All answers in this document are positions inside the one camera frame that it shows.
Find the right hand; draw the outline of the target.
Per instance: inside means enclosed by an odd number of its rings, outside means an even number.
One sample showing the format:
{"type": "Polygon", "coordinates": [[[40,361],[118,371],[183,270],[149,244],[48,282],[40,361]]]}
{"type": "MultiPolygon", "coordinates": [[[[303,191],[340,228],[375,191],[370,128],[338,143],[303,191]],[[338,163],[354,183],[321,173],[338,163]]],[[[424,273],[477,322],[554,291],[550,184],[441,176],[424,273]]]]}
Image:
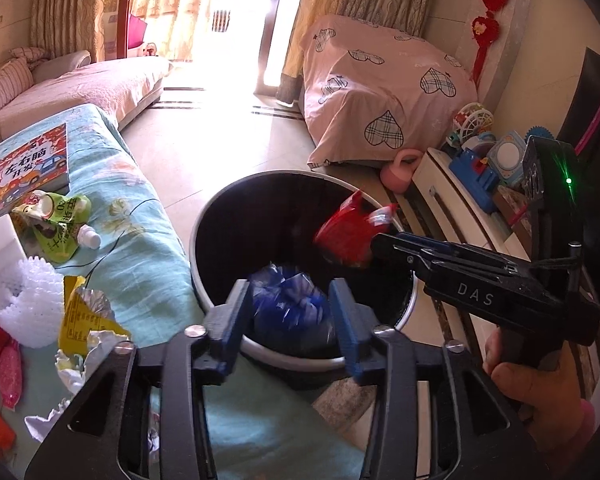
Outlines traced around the right hand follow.
{"type": "Polygon", "coordinates": [[[581,455],[595,429],[592,404],[580,396],[576,363],[562,347],[558,367],[543,372],[502,358],[502,331],[494,330],[484,346],[483,369],[504,396],[530,408],[521,417],[556,478],[581,455]]]}

